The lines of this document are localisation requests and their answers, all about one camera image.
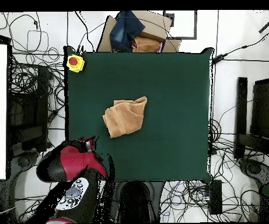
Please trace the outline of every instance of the orange towel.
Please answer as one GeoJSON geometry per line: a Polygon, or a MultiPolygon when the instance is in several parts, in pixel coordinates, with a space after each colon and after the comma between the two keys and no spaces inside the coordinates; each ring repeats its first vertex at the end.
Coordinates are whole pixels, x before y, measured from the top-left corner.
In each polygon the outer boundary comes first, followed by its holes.
{"type": "Polygon", "coordinates": [[[113,107],[105,110],[102,116],[110,138],[133,133],[142,126],[146,97],[137,100],[114,100],[113,107]]]}
{"type": "Polygon", "coordinates": [[[133,53],[155,53],[160,48],[160,42],[150,38],[135,37],[135,46],[133,53]]]}

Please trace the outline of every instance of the emergency stop button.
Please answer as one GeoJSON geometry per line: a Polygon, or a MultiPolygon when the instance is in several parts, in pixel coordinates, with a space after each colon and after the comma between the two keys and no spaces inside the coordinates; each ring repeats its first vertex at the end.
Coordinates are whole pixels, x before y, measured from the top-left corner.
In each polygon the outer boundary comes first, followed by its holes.
{"type": "Polygon", "coordinates": [[[77,59],[75,57],[70,58],[69,59],[69,64],[76,65],[77,64],[77,59]]]}
{"type": "Polygon", "coordinates": [[[67,67],[69,68],[70,71],[74,71],[78,73],[79,71],[83,70],[84,65],[85,65],[85,61],[83,60],[81,56],[77,56],[77,55],[68,56],[67,67]]]}

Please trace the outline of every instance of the red emergency stop button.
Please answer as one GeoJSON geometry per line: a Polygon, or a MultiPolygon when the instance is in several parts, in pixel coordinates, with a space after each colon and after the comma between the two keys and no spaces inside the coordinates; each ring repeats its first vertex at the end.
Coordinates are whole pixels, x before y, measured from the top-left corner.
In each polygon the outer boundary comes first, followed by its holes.
{"type": "Polygon", "coordinates": [[[77,64],[77,59],[76,58],[70,58],[69,59],[69,64],[76,65],[77,64]]]}

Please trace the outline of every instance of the folded cloth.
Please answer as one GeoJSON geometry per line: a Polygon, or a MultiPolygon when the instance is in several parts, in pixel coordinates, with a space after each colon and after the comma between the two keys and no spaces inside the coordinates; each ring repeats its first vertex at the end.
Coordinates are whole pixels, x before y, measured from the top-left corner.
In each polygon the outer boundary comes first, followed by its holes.
{"type": "Polygon", "coordinates": [[[134,53],[155,53],[160,49],[160,42],[151,40],[150,38],[136,37],[134,38],[134,53]]]}
{"type": "Polygon", "coordinates": [[[133,133],[142,126],[146,97],[137,100],[115,100],[113,107],[105,110],[102,116],[110,138],[133,133]]]}
{"type": "Polygon", "coordinates": [[[121,11],[116,17],[116,25],[110,32],[111,49],[131,52],[131,44],[145,26],[137,19],[132,11],[121,11]]]}

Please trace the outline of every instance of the electrical outlet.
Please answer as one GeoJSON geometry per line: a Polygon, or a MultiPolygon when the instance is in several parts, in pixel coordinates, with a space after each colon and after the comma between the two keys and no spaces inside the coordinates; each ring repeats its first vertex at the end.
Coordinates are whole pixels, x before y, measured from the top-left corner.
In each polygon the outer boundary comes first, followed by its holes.
{"type": "Polygon", "coordinates": [[[165,13],[165,16],[172,20],[172,24],[170,26],[173,27],[174,26],[174,14],[165,13]]]}

